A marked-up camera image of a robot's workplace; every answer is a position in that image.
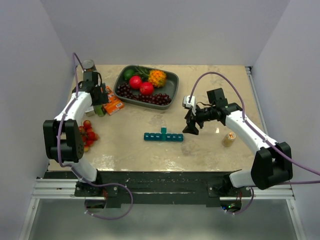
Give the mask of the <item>teal weekly pill organizer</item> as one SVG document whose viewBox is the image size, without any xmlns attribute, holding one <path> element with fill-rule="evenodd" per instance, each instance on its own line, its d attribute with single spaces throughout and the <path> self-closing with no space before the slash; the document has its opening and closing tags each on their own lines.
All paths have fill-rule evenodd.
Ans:
<svg viewBox="0 0 320 240">
<path fill-rule="evenodd" d="M 166 127 L 162 127 L 160 132 L 145 132 L 143 140 L 146 142 L 183 142 L 184 135 L 182 133 L 169 133 Z"/>
</svg>

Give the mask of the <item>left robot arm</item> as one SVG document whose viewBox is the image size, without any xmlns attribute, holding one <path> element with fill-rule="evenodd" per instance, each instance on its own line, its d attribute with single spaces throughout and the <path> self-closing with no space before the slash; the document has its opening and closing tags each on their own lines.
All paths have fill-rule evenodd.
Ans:
<svg viewBox="0 0 320 240">
<path fill-rule="evenodd" d="M 83 72 L 82 81 L 76 82 L 70 101 L 62 112 L 43 123 L 46 155 L 62 168 L 70 168 L 78 178 L 76 187 L 85 194 L 99 196 L 104 190 L 101 174 L 85 157 L 79 126 L 89 107 L 105 115 L 104 105 L 109 102 L 106 84 L 96 70 Z"/>
</svg>

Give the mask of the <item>green lidded pill bottle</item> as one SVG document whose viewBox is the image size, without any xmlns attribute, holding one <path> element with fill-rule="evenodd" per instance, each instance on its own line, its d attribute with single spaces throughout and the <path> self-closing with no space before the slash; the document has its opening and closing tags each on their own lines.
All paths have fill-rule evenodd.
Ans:
<svg viewBox="0 0 320 240">
<path fill-rule="evenodd" d="M 100 105 L 94 105 L 93 109 L 95 111 L 95 114 L 98 115 L 99 117 L 104 117 L 107 113 L 106 109 L 104 108 L 103 104 Z"/>
</svg>

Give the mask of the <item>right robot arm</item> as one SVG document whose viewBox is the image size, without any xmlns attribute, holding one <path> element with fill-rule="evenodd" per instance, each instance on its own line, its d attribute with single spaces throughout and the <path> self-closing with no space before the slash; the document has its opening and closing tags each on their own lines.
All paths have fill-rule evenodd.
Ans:
<svg viewBox="0 0 320 240">
<path fill-rule="evenodd" d="M 185 96 L 182 106 L 188 110 L 184 134 L 198 135 L 205 122 L 218 121 L 232 130 L 254 154 L 250 170 L 238 170 L 224 176 L 219 191 L 233 197 L 242 187 L 265 190 L 293 178 L 289 161 L 291 148 L 286 142 L 269 138 L 247 116 L 237 103 L 228 103 L 222 88 L 207 92 L 209 106 L 200 108 L 193 96 Z"/>
</svg>

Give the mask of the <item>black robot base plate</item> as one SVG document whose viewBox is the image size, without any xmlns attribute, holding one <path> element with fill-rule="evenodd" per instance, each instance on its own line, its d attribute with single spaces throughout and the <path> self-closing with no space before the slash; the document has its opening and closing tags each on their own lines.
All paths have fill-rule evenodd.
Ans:
<svg viewBox="0 0 320 240">
<path fill-rule="evenodd" d="M 205 205 L 219 207 L 221 197 L 251 197 L 245 187 L 232 188 L 222 194 L 219 190 L 227 172 L 219 171 L 100 171 L 103 188 L 93 196 L 76 187 L 77 177 L 71 171 L 49 171 L 46 180 L 74 180 L 76 197 L 103 198 L 108 208 L 122 204 L 135 205 Z"/>
</svg>

